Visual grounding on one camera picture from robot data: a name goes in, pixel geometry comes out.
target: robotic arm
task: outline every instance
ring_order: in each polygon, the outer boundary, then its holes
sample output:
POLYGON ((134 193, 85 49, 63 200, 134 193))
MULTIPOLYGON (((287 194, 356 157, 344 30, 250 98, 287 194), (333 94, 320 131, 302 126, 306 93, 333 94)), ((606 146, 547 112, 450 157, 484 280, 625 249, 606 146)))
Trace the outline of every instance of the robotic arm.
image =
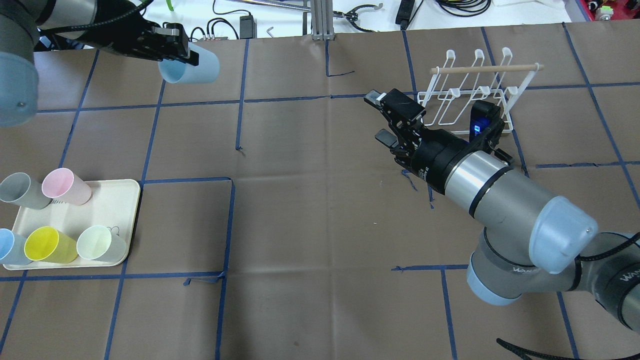
POLYGON ((477 101, 488 121, 471 142, 422 125, 425 109, 402 92, 372 90, 365 102, 393 131, 376 139, 395 161, 484 224, 467 282, 482 300, 507 305, 527 292, 584 290, 640 333, 640 233, 598 233, 598 224, 564 197, 514 171, 497 149, 500 108, 477 101))
POLYGON ((128 0, 0 1, 0 126, 22 124, 37 111, 33 48, 40 38, 38 28, 113 54, 197 66, 201 54, 190 51, 181 24, 163 27, 140 15, 152 1, 139 6, 128 0))

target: white tray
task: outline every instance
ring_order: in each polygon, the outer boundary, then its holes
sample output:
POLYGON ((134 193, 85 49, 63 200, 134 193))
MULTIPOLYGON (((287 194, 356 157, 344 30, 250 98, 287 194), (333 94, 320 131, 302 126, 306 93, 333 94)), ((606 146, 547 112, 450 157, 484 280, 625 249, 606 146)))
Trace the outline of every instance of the white tray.
POLYGON ((52 202, 42 210, 20 207, 13 224, 13 231, 26 238, 35 229, 49 225, 77 240, 80 234, 90 226, 108 226, 127 243, 127 250, 122 259, 113 263, 104 263, 85 260, 78 256, 69 264, 34 261, 27 265, 4 265, 7 270, 115 266, 124 261, 129 254, 129 245, 133 236, 133 224, 140 199, 140 185, 131 179, 87 181, 86 183, 92 190, 91 199, 86 204, 77 206, 52 202))

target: wooden dowel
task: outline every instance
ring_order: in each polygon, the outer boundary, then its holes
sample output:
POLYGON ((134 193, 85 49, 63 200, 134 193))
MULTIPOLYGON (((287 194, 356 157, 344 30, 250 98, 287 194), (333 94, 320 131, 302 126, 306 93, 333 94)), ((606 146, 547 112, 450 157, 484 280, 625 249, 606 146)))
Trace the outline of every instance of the wooden dowel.
POLYGON ((499 66, 469 66, 469 67, 433 67, 431 74, 466 74, 468 72, 505 72, 505 71, 532 71, 544 70, 542 64, 531 65, 499 65, 499 66))

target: white wire rack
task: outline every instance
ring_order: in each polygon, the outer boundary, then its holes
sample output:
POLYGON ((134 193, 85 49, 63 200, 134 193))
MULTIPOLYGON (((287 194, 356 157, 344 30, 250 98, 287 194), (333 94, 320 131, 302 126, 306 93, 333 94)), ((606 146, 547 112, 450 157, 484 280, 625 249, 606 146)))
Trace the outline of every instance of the white wire rack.
MULTIPOLYGON (((420 105, 427 108, 428 104, 433 104, 435 101, 438 110, 435 112, 433 117, 431 117, 428 111, 428 113, 422 118, 422 123, 425 126, 432 126, 434 124, 438 124, 440 126, 454 125, 458 122, 470 104, 472 105, 476 100, 485 100, 490 96, 497 100, 497 104, 503 109, 502 118, 506 123, 503 133, 512 132, 513 123, 511 122, 511 114, 509 112, 536 73, 543 70, 544 66, 539 63, 534 63, 532 65, 511 65, 513 53, 508 47, 502 48, 502 59, 500 61, 500 65, 496 66, 484 66, 485 56, 482 50, 476 49, 474 53, 475 60, 471 66, 454 67, 456 62, 456 52, 453 50, 447 50, 447 59, 445 60, 444 65, 442 65, 442 67, 435 67, 431 69, 432 76, 431 81, 429 82, 429 87, 427 88, 427 91, 418 93, 418 102, 420 105), (507 86, 505 89, 502 88, 502 83, 504 82, 504 78, 508 72, 524 71, 527 71, 528 73, 520 86, 507 86), (490 85, 478 85, 480 73, 483 72, 493 73, 490 85), (460 84, 455 83, 454 86, 451 87, 450 83, 452 83, 452 81, 449 81, 450 74, 464 74, 464 78, 460 84), (466 99, 467 102, 459 113, 454 113, 453 115, 450 113, 447 114, 451 103, 457 99, 460 101, 466 99)), ((462 135, 469 134, 469 131, 452 131, 452 133, 462 135)))

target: plastic cup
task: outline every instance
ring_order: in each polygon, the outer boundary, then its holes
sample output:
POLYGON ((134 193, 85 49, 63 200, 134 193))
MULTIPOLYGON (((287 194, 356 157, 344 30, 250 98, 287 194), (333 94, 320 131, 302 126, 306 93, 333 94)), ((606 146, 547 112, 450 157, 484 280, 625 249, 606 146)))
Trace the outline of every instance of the plastic cup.
POLYGON ((177 60, 163 60, 158 63, 160 74, 171 84, 203 84, 212 83, 220 73, 218 57, 207 49, 189 43, 189 50, 198 53, 198 66, 181 63, 177 60))
POLYGON ((95 225, 83 231, 76 250, 83 259, 114 263, 125 256, 127 244, 108 227, 95 225))
POLYGON ((0 183, 0 200, 31 209, 42 209, 51 199, 42 193, 42 185, 23 172, 16 172, 0 183))
POLYGON ((68 264, 73 261, 76 241, 51 226, 43 226, 29 235, 24 243, 24 255, 33 261, 68 264))
POLYGON ((52 199, 73 205, 89 201, 91 188, 67 168, 57 168, 42 181, 42 193, 52 199))
POLYGON ((0 264, 27 265, 31 262, 24 255, 27 239, 9 229, 0 229, 0 264))

